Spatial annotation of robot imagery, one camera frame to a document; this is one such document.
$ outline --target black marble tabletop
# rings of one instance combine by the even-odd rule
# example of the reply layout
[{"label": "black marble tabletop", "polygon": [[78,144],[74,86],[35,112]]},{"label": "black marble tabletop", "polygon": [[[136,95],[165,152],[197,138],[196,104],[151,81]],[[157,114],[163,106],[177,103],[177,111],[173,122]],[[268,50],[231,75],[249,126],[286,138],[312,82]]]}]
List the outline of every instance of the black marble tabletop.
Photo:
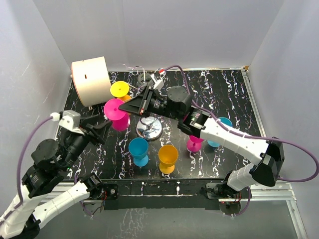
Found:
[{"label": "black marble tabletop", "polygon": [[[256,118],[248,97],[247,89],[240,70],[194,70],[186,71],[190,90],[194,100],[202,107],[213,111],[217,117],[227,117],[233,127],[251,135],[260,135]],[[110,72],[111,83],[126,81],[137,86],[137,76],[131,72]],[[182,86],[183,79],[179,71],[169,71],[165,76],[165,86],[161,93],[172,86]],[[137,90],[130,88],[129,95],[135,96]],[[82,106],[73,84],[71,85],[65,110],[74,110],[82,116],[103,114],[104,104],[93,106],[92,110]],[[177,128],[177,121],[159,117],[163,125],[160,139],[149,143],[149,163],[139,168],[134,165],[129,154],[129,143],[137,137],[137,116],[130,116],[131,124],[126,131],[109,130],[105,145],[88,145],[79,160],[65,173],[70,180],[94,172],[101,179],[159,179],[159,178],[224,178],[230,170],[248,164],[248,160],[222,146],[212,148],[206,141],[199,152],[189,152],[186,143],[189,136]],[[62,130],[58,138],[63,137]],[[163,175],[159,170],[158,151],[166,144],[174,145],[179,152],[175,170]]]}]

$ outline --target gray floor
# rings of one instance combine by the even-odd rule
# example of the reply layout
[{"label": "gray floor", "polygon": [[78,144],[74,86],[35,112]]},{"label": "gray floor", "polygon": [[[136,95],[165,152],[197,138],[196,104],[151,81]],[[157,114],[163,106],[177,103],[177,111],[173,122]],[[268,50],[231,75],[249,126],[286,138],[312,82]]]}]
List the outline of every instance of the gray floor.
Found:
[{"label": "gray floor", "polygon": [[94,220],[83,215],[81,207],[74,205],[49,222],[38,239],[297,238],[285,201],[251,202],[248,210],[234,219],[202,209],[103,211]]}]

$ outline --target marble pattern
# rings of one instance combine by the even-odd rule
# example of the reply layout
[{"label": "marble pattern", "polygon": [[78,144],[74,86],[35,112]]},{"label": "marble pattern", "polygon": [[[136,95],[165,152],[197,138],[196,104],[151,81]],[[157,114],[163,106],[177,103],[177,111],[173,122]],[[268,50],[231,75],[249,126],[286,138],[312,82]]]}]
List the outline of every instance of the marble pattern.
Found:
[{"label": "marble pattern", "polygon": [[[256,118],[248,97],[240,70],[196,70],[186,71],[189,86],[194,100],[201,106],[213,111],[218,117],[229,118],[233,126],[251,135],[260,135]],[[126,81],[137,86],[137,76],[131,72],[110,72],[111,82]],[[179,71],[167,72],[165,87],[161,94],[165,95],[168,87],[183,85]],[[137,90],[130,88],[129,95],[136,95]],[[93,106],[92,110],[83,107],[74,86],[65,105],[65,110],[74,110],[82,116],[103,114],[104,104]],[[199,152],[192,153],[186,148],[189,139],[177,128],[177,121],[159,117],[163,125],[160,139],[149,143],[149,163],[143,168],[136,167],[128,151],[129,143],[137,137],[136,124],[138,117],[131,115],[131,125],[123,132],[110,129],[105,145],[95,147],[88,145],[78,161],[65,174],[65,179],[74,178],[74,174],[95,172],[101,179],[157,179],[157,178],[224,178],[230,170],[248,164],[248,160],[222,146],[214,149],[206,141]],[[63,137],[60,130],[58,138]],[[166,144],[174,145],[179,151],[175,171],[163,175],[159,170],[158,151]]]}]

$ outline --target white wall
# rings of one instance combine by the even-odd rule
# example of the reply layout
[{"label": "white wall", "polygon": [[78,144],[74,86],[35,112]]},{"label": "white wall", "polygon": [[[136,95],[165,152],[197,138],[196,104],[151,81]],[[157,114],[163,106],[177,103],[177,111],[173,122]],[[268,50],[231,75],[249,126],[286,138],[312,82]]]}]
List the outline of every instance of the white wall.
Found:
[{"label": "white wall", "polygon": [[249,65],[283,0],[33,0],[67,63]]},{"label": "white wall", "polygon": [[[250,80],[268,136],[289,139],[319,157],[319,2],[287,0],[250,66]],[[315,171],[312,159],[285,146],[282,177]],[[317,239],[319,178],[293,184],[306,231]]]},{"label": "white wall", "polygon": [[[16,194],[22,146],[37,123],[60,111],[68,94],[70,69],[32,0],[0,1],[0,215]],[[25,155],[22,175],[38,143],[54,137],[48,122]]]}]

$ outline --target white cylinder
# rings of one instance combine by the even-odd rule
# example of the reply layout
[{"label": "white cylinder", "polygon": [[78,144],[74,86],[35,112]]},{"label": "white cylinder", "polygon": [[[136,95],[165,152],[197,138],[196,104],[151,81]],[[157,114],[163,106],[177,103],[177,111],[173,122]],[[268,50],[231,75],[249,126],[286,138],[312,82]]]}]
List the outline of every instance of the white cylinder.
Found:
[{"label": "white cylinder", "polygon": [[113,98],[104,56],[72,62],[71,72],[82,105],[93,106]]}]

